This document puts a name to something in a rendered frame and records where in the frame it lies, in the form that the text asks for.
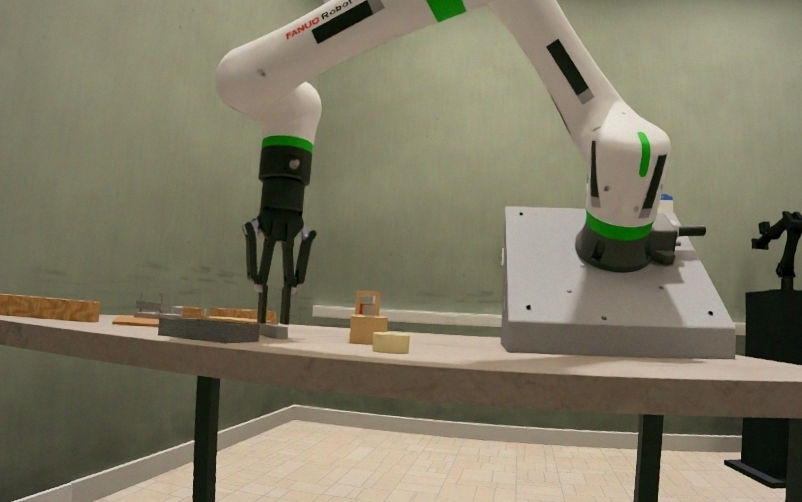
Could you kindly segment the beige roll of masking tape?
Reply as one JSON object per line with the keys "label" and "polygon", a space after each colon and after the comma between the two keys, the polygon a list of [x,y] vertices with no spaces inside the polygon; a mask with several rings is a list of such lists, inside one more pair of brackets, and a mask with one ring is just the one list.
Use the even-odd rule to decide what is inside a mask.
{"label": "beige roll of masking tape", "polygon": [[409,353],[410,335],[398,335],[399,333],[373,333],[374,352],[381,353]]}

